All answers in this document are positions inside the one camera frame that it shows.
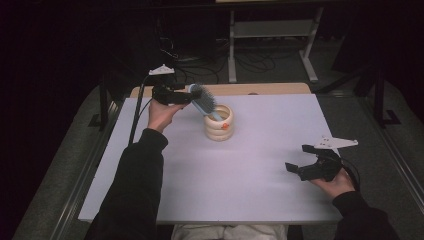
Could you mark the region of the white metal table frame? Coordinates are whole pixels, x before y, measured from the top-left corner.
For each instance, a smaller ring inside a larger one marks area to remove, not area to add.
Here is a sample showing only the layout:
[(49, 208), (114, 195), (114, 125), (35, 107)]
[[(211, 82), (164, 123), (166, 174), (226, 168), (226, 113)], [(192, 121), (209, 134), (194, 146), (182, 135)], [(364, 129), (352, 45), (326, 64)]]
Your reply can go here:
[(319, 7), (312, 19), (300, 20), (271, 20), (271, 21), (236, 21), (235, 12), (230, 12), (229, 24), (229, 57), (228, 74), (229, 82), (236, 83), (236, 61), (234, 55), (234, 42), (242, 38), (268, 38), (268, 37), (306, 37), (306, 46), (299, 51), (303, 67), (311, 82), (317, 82), (309, 55), (320, 25), (324, 8)]

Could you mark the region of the light blue hairbrush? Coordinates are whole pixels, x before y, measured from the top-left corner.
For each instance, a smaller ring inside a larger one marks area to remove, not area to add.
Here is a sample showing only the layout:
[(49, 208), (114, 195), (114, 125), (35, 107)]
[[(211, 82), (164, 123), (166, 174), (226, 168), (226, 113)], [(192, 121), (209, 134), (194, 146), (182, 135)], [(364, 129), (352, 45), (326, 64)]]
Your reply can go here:
[(223, 118), (216, 111), (216, 101), (214, 95), (203, 85), (191, 84), (188, 92), (193, 95), (192, 104), (203, 116), (212, 116), (216, 121)]

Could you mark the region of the person's left hand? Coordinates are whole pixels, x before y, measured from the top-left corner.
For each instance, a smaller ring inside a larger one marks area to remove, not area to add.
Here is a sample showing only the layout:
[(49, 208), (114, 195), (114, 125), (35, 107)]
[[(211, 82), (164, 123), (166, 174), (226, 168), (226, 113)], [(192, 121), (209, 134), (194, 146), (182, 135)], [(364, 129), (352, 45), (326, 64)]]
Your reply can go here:
[(173, 116), (185, 107), (186, 104), (163, 105), (157, 100), (152, 100), (149, 106), (147, 127), (162, 133), (172, 122)]

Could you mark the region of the cream ringed holder cup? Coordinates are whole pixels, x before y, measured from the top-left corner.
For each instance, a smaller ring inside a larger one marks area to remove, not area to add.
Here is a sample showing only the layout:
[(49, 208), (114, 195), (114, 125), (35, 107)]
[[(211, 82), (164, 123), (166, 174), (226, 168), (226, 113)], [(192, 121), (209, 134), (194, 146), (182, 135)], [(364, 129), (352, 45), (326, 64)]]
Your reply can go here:
[(222, 121), (217, 121), (212, 115), (205, 116), (204, 130), (206, 136), (213, 141), (225, 141), (232, 137), (234, 127), (234, 113), (227, 105), (217, 105), (217, 114), (222, 118)]

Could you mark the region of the person's right hand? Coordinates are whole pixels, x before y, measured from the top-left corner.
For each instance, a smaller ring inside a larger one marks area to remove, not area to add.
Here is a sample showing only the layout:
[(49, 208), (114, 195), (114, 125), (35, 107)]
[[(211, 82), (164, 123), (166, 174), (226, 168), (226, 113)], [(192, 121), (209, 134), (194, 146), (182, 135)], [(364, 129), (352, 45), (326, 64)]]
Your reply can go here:
[(331, 199), (355, 190), (349, 174), (344, 169), (341, 169), (332, 181), (314, 179), (311, 183), (323, 190)]

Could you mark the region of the person's lap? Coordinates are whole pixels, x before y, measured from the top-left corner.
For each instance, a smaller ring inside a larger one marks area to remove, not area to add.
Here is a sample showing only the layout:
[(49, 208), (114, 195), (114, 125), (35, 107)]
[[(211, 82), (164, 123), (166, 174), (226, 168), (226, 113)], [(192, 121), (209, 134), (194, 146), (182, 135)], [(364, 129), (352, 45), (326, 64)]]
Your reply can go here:
[(287, 240), (286, 225), (175, 225), (171, 240)]

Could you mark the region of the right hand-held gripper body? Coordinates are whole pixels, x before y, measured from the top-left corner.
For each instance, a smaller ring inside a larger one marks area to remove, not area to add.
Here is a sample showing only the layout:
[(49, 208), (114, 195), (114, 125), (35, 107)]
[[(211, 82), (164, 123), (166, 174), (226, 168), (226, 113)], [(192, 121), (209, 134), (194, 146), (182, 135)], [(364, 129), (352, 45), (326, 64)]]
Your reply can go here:
[(343, 163), (342, 158), (336, 153), (339, 148), (357, 146), (357, 140), (349, 140), (335, 137), (323, 136), (317, 143), (312, 145), (318, 152), (317, 161), (308, 166), (299, 167), (297, 175), (302, 181), (324, 179), (332, 181), (338, 172), (344, 168), (346, 172), (350, 169)]

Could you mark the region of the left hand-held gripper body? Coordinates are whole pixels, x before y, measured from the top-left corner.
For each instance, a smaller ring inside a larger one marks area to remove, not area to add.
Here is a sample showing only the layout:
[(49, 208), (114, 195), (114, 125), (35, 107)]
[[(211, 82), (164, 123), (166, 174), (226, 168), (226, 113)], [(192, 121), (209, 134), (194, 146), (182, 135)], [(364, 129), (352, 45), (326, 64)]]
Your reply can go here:
[(174, 73), (175, 70), (165, 64), (149, 71), (153, 77), (152, 98), (163, 105), (180, 104), (181, 90), (172, 89), (172, 85), (177, 83), (172, 79)]

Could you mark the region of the black metal stand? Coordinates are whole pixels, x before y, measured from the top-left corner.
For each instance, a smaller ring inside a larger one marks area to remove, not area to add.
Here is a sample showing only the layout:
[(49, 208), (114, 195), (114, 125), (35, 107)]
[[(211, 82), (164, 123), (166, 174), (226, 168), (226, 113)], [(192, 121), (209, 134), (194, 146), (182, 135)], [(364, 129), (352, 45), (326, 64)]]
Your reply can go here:
[(90, 120), (89, 127), (98, 127), (100, 131), (106, 128), (109, 122), (109, 114), (112, 103), (114, 102), (113, 77), (111, 74), (105, 74), (99, 82), (99, 107), (100, 110), (94, 114)]
[(365, 67), (364, 73), (357, 84), (356, 93), (366, 96), (374, 89), (373, 117), (378, 125), (385, 129), (387, 125), (398, 125), (400, 120), (393, 110), (384, 108), (385, 77), (380, 66), (371, 62)]

